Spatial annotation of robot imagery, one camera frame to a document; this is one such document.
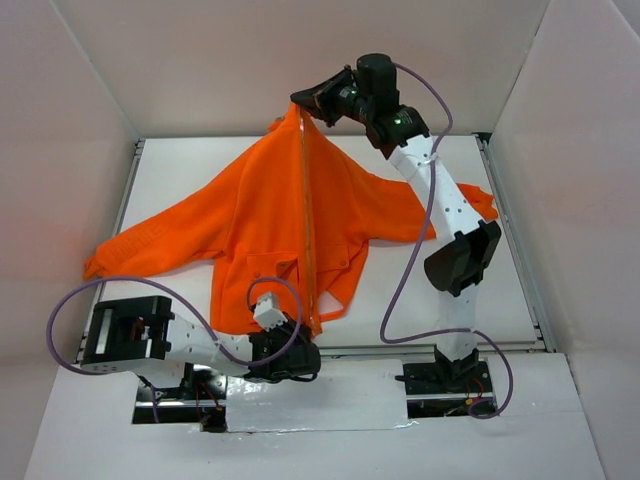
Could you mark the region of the orange zip-up jacket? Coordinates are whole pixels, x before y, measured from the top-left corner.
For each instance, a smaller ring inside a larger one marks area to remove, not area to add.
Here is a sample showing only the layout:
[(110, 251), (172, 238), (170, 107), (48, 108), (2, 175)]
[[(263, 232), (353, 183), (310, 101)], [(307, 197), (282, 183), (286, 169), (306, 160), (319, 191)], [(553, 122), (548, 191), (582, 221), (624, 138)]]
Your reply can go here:
[(99, 245), (84, 276), (149, 277), (210, 260), (213, 329), (256, 332), (246, 298), (273, 291), (319, 333), (346, 313), (370, 241), (434, 238), (424, 218), (407, 183), (368, 172), (291, 106), (202, 189)]

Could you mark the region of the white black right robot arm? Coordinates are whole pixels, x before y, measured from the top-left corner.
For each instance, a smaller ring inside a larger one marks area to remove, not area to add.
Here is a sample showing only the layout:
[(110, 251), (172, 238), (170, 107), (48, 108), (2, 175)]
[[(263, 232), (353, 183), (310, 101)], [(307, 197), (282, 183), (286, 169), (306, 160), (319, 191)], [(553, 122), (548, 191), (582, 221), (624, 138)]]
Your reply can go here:
[(459, 390), (479, 362), (476, 304), (479, 284), (501, 238), (462, 193), (437, 150), (420, 113), (402, 104), (397, 74), (402, 65), (388, 55), (361, 56), (328, 80), (295, 92), (291, 100), (332, 127), (343, 118), (365, 127), (371, 145), (408, 182), (426, 210), (440, 248), (424, 261), (424, 271), (439, 293), (433, 379), (446, 391)]

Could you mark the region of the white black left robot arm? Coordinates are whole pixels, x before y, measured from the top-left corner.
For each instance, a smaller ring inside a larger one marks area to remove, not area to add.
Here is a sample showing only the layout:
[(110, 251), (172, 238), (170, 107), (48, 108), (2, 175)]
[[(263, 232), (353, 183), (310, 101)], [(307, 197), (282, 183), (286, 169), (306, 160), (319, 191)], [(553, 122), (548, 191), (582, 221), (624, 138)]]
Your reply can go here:
[(271, 292), (250, 307), (260, 330), (210, 335), (172, 311), (164, 296), (104, 301), (94, 307), (80, 361), (91, 374), (131, 371), (156, 379), (171, 397), (189, 396), (201, 365), (224, 376), (257, 383), (312, 381), (321, 369), (311, 330), (298, 325)]

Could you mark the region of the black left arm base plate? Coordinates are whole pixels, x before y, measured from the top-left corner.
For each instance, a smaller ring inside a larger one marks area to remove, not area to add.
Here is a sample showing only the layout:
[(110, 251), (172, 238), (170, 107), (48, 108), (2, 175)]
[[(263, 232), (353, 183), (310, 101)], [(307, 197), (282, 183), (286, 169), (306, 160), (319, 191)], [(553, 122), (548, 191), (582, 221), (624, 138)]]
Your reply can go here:
[(202, 432), (227, 431), (228, 378), (202, 366), (186, 366), (176, 387), (151, 388), (139, 380), (131, 423), (190, 424)]

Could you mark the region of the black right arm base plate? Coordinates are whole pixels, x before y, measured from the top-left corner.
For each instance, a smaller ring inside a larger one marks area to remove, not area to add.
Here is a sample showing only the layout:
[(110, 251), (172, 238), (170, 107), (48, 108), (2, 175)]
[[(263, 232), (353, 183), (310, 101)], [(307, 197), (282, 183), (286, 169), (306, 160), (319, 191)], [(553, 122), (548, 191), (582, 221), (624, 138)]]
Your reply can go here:
[(435, 363), (405, 363), (395, 380), (404, 385), (410, 419), (489, 416), (497, 410), (493, 384), (486, 361), (480, 361), (468, 374), (442, 382)]

